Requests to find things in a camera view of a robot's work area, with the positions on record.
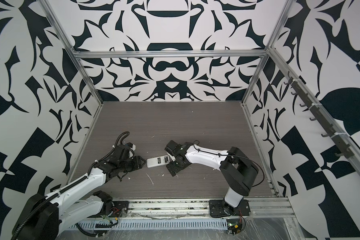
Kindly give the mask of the white red remote control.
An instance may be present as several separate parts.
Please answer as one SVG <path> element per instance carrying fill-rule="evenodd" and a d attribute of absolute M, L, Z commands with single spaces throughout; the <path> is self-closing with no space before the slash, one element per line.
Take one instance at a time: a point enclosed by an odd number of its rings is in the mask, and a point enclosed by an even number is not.
<path fill-rule="evenodd" d="M 147 159 L 147 167 L 148 168 L 155 168 L 159 166 L 165 166 L 171 161 L 171 158 L 168 155 L 154 157 Z"/>

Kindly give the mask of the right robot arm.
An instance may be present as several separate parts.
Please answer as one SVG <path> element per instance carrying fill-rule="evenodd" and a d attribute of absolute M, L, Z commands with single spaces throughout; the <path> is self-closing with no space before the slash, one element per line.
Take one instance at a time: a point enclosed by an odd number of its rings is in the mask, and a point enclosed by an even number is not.
<path fill-rule="evenodd" d="M 225 205 L 238 208 L 244 197 L 249 196 L 255 180 L 263 169 L 248 158 L 239 148 L 212 150 L 198 146 L 199 141 L 178 144 L 170 141 L 165 151 L 173 158 L 166 167 L 174 177 L 192 164 L 219 170 L 229 185 L 224 197 Z"/>

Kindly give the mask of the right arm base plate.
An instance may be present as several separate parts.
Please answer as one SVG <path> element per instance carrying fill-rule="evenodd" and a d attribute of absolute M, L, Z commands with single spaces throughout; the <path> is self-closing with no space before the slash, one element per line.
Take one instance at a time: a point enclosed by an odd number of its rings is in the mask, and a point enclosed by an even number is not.
<path fill-rule="evenodd" d="M 247 200 L 241 200 L 237 207 L 232 207 L 224 200 L 209 200 L 210 216 L 223 218 L 230 216 L 249 216 L 251 209 Z"/>

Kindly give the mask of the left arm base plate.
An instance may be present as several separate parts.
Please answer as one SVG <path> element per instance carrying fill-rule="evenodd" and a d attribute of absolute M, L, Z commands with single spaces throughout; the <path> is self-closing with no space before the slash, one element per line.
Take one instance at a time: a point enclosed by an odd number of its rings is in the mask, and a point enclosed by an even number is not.
<path fill-rule="evenodd" d="M 112 201 L 104 204 L 100 211 L 100 216 L 108 216 L 110 218 L 118 218 L 126 215 L 129 209 L 129 201 Z"/>

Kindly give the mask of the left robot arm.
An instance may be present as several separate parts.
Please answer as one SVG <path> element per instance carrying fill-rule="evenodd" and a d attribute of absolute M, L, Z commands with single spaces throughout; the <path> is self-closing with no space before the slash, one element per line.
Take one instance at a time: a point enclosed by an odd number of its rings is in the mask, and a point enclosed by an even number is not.
<path fill-rule="evenodd" d="M 97 191 L 84 201 L 82 197 L 113 178 L 120 181 L 131 172 L 143 168 L 146 160 L 135 154 L 136 146 L 124 143 L 130 132 L 121 133 L 111 151 L 95 160 L 88 171 L 49 194 L 30 197 L 18 218 L 13 240 L 54 240 L 69 227 L 99 213 L 112 213 L 113 198 Z"/>

